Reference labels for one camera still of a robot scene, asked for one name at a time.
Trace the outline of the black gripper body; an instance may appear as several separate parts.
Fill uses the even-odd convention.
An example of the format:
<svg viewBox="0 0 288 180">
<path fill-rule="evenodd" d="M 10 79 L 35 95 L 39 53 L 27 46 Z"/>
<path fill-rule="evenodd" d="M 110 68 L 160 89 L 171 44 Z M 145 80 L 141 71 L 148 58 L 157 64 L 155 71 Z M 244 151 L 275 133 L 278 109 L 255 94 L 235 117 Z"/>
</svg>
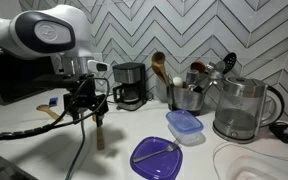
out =
<svg viewBox="0 0 288 180">
<path fill-rule="evenodd" d="M 71 116 L 72 113 L 79 113 L 80 121 L 81 114 L 86 110 L 90 110 L 89 117 L 93 115 L 105 115 L 109 108 L 107 98 L 109 95 L 109 88 L 102 94 L 96 93 L 95 82 L 99 77 L 84 76 L 80 79 L 80 84 L 77 87 L 71 88 L 64 98 L 64 109 Z"/>
</svg>

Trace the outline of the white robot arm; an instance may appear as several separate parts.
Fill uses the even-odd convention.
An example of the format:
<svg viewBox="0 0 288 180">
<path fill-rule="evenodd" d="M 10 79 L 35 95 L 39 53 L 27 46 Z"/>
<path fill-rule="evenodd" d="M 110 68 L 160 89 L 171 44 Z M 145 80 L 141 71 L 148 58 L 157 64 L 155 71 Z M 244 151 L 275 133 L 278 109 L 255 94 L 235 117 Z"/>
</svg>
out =
<svg viewBox="0 0 288 180">
<path fill-rule="evenodd" d="M 104 97 L 95 93 L 94 74 L 108 65 L 94 59 L 90 35 L 85 13 L 70 5 L 0 18 L 0 104 L 65 88 L 64 112 L 74 123 L 85 109 L 106 113 Z"/>
</svg>

